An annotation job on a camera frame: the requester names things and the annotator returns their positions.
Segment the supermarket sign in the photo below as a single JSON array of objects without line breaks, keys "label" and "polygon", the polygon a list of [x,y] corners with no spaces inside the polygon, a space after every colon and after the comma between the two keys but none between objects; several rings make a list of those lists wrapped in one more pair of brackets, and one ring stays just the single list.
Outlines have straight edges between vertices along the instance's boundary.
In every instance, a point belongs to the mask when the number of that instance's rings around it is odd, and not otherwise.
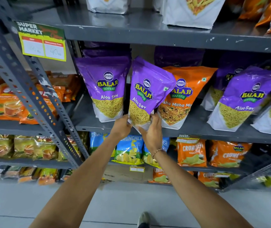
[{"label": "supermarket sign", "polygon": [[24,55],[66,61],[63,29],[31,22],[14,22]]}]

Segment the shoe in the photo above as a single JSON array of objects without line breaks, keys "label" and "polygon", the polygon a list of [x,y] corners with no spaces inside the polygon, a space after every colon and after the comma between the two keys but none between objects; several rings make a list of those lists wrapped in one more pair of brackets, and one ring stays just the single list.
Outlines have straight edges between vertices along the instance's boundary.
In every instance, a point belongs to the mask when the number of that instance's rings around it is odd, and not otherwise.
[{"label": "shoe", "polygon": [[143,226],[143,223],[145,223],[145,225],[150,228],[150,216],[148,212],[143,212],[141,214],[137,222],[137,227],[140,227],[141,224],[142,224],[141,227],[146,227],[146,226]]}]

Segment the floor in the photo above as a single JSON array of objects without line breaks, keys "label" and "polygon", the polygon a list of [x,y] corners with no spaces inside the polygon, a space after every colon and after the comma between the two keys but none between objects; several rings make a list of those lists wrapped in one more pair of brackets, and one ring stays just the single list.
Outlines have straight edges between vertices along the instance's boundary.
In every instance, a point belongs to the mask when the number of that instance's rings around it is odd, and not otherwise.
[{"label": "floor", "polygon": [[[29,226],[57,188],[0,182],[0,228]],[[254,227],[271,227],[271,193],[230,191],[221,196]],[[80,227],[136,227],[143,211],[151,213],[156,227],[200,227],[172,187],[121,182],[103,185],[96,191]]]}]

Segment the forearm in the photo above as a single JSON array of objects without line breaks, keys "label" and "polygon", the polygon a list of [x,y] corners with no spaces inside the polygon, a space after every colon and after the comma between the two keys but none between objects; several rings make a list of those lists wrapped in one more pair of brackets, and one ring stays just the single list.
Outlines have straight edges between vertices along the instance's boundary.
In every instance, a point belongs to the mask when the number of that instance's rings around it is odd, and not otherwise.
[{"label": "forearm", "polygon": [[157,152],[155,159],[202,228],[252,227],[228,202],[182,169],[165,152]]},{"label": "forearm", "polygon": [[56,191],[30,228],[79,227],[117,143],[109,135]]}]

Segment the hand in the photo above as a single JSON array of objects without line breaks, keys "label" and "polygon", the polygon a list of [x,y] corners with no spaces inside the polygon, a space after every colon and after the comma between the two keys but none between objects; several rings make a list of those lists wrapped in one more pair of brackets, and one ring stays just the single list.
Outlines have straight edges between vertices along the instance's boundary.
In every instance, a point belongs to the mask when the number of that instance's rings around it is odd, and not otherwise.
[{"label": "hand", "polygon": [[109,136],[113,139],[118,140],[119,142],[120,140],[128,136],[131,127],[132,124],[128,122],[128,114],[125,114],[120,119],[115,120],[115,124],[113,125]]},{"label": "hand", "polygon": [[152,123],[145,131],[143,128],[138,127],[137,129],[142,134],[143,140],[147,146],[147,149],[153,155],[158,149],[162,148],[162,120],[157,114],[152,114]]}]

